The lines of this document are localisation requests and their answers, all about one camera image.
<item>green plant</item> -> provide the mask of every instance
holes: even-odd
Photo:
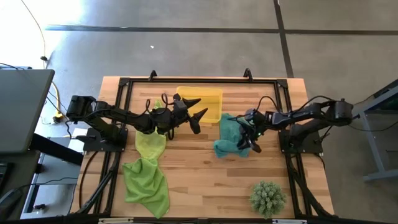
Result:
[[[286,195],[282,193],[279,185],[273,182],[261,181],[254,185],[253,194],[250,196],[252,208],[264,218],[278,214],[285,207]]]

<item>yellow container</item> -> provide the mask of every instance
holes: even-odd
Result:
[[[201,118],[200,122],[217,123],[220,121],[223,102],[222,90],[216,88],[179,86],[177,87],[177,93],[187,100],[201,98],[199,103],[188,109],[188,112],[192,116],[194,113],[208,108],[208,111]]]

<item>wooden tabletop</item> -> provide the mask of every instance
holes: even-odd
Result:
[[[98,100],[114,104],[119,78],[104,77]],[[293,109],[297,109],[308,100],[304,80],[290,78],[287,81]],[[263,95],[275,98],[274,87],[267,84],[135,83],[129,108],[134,113],[142,113],[146,99],[151,99],[153,107],[162,93],[166,93],[169,101],[172,101],[172,95],[181,85],[221,88],[223,113],[233,115],[244,114],[247,109],[255,108]],[[121,108],[125,97],[126,91],[123,93]],[[264,99],[260,110],[275,111],[275,108],[271,101]],[[200,134],[193,134],[189,124],[177,128],[174,140],[167,140],[166,149],[159,158],[159,167],[166,176],[170,197],[170,210],[164,217],[261,218],[252,211],[249,202],[251,187],[261,180],[279,184],[287,194],[284,210],[274,218],[294,217],[285,157],[280,152],[276,131],[268,130],[259,138],[257,143],[262,148],[260,154],[251,151],[248,158],[231,154],[224,159],[217,159],[213,142],[220,138],[218,124],[200,123],[200,126]],[[134,146],[136,131],[132,126],[127,125],[127,128],[129,137],[126,150],[121,156],[121,164],[134,162],[139,158]],[[90,156],[88,154],[84,157],[78,183]],[[311,154],[302,154],[302,157],[308,188],[324,209],[333,213],[321,160]],[[83,203],[98,185],[103,158],[104,153],[99,152],[88,168],[83,183]],[[78,210],[78,189],[79,185],[75,190],[71,212]],[[143,205],[124,202],[125,191],[123,171],[119,168],[112,217],[153,217]],[[106,204],[107,195],[108,187],[104,191],[101,211]],[[300,208],[304,212],[302,199],[301,191],[298,190]]]

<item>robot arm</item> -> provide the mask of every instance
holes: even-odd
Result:
[[[353,119],[352,109],[353,105],[345,102],[344,99],[312,103],[289,113],[266,111],[265,114],[262,114],[256,109],[250,109],[244,116],[247,123],[241,123],[239,128],[242,138],[238,147],[240,149],[250,147],[256,152],[261,152],[260,147],[256,144],[259,136],[264,135],[268,129],[280,131],[291,124],[288,136],[289,146],[299,147],[311,133],[328,126],[349,125]],[[294,124],[306,119],[312,120],[305,124]]]
[[[168,105],[172,105],[173,110],[166,107],[149,111],[149,102],[147,101],[145,112],[135,114],[109,105],[107,102],[96,101],[92,96],[72,96],[67,116],[74,123],[78,121],[86,122],[101,134],[102,140],[114,142],[117,142],[118,137],[120,137],[120,128],[115,124],[106,123],[101,118],[109,118],[123,124],[129,124],[144,134],[151,134],[156,128],[159,134],[165,134],[186,122],[190,123],[191,129],[195,134],[200,133],[199,120],[206,113],[207,108],[193,116],[188,113],[188,109],[197,104],[200,99],[181,99],[178,94],[174,95],[173,99],[173,103],[168,104],[165,102]]]

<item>concrete floor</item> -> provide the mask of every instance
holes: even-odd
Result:
[[[26,3],[42,26],[277,28],[272,0]],[[280,0],[280,5],[286,29],[398,29],[395,0]],[[0,42],[10,44],[0,52],[0,62],[40,68],[40,34],[23,5],[4,1],[0,21],[3,17],[8,23],[1,27],[10,31],[3,32]],[[161,76],[232,77],[241,76],[249,67],[255,77],[287,76],[279,34],[46,31],[45,36],[47,55],[51,54],[49,68],[56,71],[54,82],[65,106],[72,95],[97,96],[105,75],[149,75],[154,69]],[[398,77],[398,36],[287,35],[287,43],[294,77],[305,79],[308,96],[355,103]],[[52,114],[47,104],[42,116],[46,120]],[[66,134],[62,125],[40,123],[37,132]],[[362,180],[376,170],[365,134],[348,127],[333,128],[323,148],[336,214],[398,223],[398,179]]]

